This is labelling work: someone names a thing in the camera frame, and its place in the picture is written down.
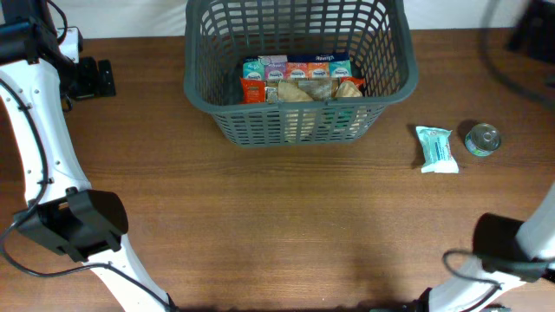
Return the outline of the silver tin can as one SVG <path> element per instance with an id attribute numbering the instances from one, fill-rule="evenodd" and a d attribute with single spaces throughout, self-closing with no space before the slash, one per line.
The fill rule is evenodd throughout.
<path id="1" fill-rule="evenodd" d="M 487 157 L 500 148 L 501 135 L 499 130 L 487 123 L 472 127 L 465 137 L 467 150 L 478 157 Z"/>

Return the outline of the teal white wipes pack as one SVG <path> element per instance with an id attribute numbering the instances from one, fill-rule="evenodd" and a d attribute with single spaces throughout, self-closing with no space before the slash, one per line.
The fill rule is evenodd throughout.
<path id="1" fill-rule="evenodd" d="M 417 126 L 415 128 L 424 154 L 422 173 L 458 173 L 460 171 L 452 155 L 449 138 L 450 130 L 438 127 Z"/>

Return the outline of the orange pasta packet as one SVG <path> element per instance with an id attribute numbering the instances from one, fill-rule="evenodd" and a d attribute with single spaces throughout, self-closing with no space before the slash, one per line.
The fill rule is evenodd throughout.
<path id="1" fill-rule="evenodd" d="M 267 102 L 270 104 L 279 103 L 277 99 L 278 81 L 256 81 L 241 79 L 243 89 L 244 104 L 254 104 Z"/>

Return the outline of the green lid jar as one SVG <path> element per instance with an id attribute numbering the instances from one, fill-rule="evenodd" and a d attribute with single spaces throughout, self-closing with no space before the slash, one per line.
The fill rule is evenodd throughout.
<path id="1" fill-rule="evenodd" d="M 341 132 L 346 128 L 354 116 L 354 108 L 326 108 L 321 113 L 319 130 L 327 132 Z"/>

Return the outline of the blue cardboard box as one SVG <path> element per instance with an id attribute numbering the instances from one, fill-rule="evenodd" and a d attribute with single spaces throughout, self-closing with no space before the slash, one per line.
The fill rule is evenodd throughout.
<path id="1" fill-rule="evenodd" d="M 256 81 L 351 77 L 348 53 L 246 57 L 243 78 Z"/>

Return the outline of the beige snack bag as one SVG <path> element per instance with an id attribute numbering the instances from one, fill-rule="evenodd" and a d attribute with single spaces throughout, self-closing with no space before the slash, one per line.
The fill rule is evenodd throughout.
<path id="1" fill-rule="evenodd" d="M 362 97 L 364 79 L 355 77 L 282 80 L 277 82 L 280 102 L 327 101 Z"/>

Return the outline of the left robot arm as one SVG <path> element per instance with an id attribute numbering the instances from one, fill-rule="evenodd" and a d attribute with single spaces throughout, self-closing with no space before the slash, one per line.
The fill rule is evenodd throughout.
<path id="1" fill-rule="evenodd" d="M 94 272 L 125 310 L 173 311 L 130 244 L 120 198 L 95 190 L 76 157 L 64 115 L 116 90 L 110 62 L 82 55 L 80 30 L 54 25 L 58 10 L 49 0 L 1 1 L 1 100 L 27 204 L 10 229 Z"/>

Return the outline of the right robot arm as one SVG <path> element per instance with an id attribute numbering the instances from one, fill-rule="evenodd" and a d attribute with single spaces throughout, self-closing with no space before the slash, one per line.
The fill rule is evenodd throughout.
<path id="1" fill-rule="evenodd" d="M 504 74 L 489 54 L 489 28 L 500 1 L 489 1 L 482 18 L 479 53 L 499 84 L 554 113 L 554 97 L 533 91 Z M 554 1 L 529 1 L 506 48 L 554 65 Z M 451 256 L 468 257 L 455 269 Z M 488 308 L 498 297 L 526 283 L 544 279 L 554 284 L 554 183 L 539 208 L 526 221 L 486 213 L 473 233 L 472 250 L 447 250 L 442 262 L 452 277 L 427 289 L 402 311 L 510 311 Z"/>

